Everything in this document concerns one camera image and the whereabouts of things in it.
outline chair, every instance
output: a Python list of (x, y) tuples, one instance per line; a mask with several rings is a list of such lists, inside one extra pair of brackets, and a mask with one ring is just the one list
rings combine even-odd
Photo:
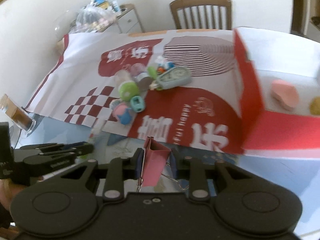
[(196, 29), (197, 28), (195, 24), (196, 22), (198, 22), (198, 26), (200, 29), (210, 29), (209, 22), (212, 23), (213, 29), (223, 29), (223, 22), (222, 22), (223, 7), (225, 7), (226, 29), (231, 30), (232, 29), (231, 27), (232, 1), (231, 0), (175, 0), (172, 3), (170, 3), (171, 13), (177, 29), (181, 29), (181, 22), (178, 16), (179, 10), (182, 11), (184, 24), (187, 29)]

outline table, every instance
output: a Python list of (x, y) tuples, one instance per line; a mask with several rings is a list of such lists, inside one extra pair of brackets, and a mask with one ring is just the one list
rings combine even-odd
[[(38, 120), (35, 131), (26, 138), (20, 138), (18, 147), (40, 143), (74, 143), (86, 141), (90, 134), (90, 128), (84, 125), (75, 125), (62, 122), (49, 117)], [(142, 147), (142, 140), (128, 138), (112, 146), (107, 146), (110, 140), (114, 140), (109, 133), (102, 132), (95, 143), (95, 151), (89, 158), (95, 158), (99, 163), (108, 163), (112, 158), (131, 156), (137, 147)], [(268, 179), (276, 184), (286, 187), (297, 194), (303, 203), (303, 214), (295, 229), (297, 235), (304, 235), (320, 228), (320, 161), (267, 159), (250, 156), (234, 155), (210, 155), (207, 151), (200, 153), (203, 161), (213, 163), (216, 159), (224, 159), (236, 163), (239, 167), (248, 170), (258, 176)], [(127, 181), (125, 191), (135, 190), (136, 182)], [(146, 192), (175, 192), (179, 187), (172, 181), (161, 177), (156, 187), (145, 187)]]

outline wooden chair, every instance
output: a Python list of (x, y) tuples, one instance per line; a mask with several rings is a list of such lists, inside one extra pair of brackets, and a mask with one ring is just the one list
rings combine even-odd
[[(199, 7), (203, 6), (204, 22), (201, 19)], [(226, 8), (226, 29), (231, 30), (232, 27), (232, 1), (231, 0), (175, 0), (170, 3), (171, 13), (177, 29), (181, 29), (181, 23), (178, 11), (182, 10), (184, 24), (187, 29), (196, 29), (196, 22), (200, 29), (210, 29), (209, 22), (212, 23), (213, 29), (223, 29), (222, 24), (222, 8)]]

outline clear plastic bag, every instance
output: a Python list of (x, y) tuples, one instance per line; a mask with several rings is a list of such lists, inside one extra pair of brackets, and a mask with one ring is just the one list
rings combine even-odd
[(87, 5), (79, 12), (76, 26), (72, 27), (69, 33), (99, 32), (116, 20), (116, 14), (112, 10)]

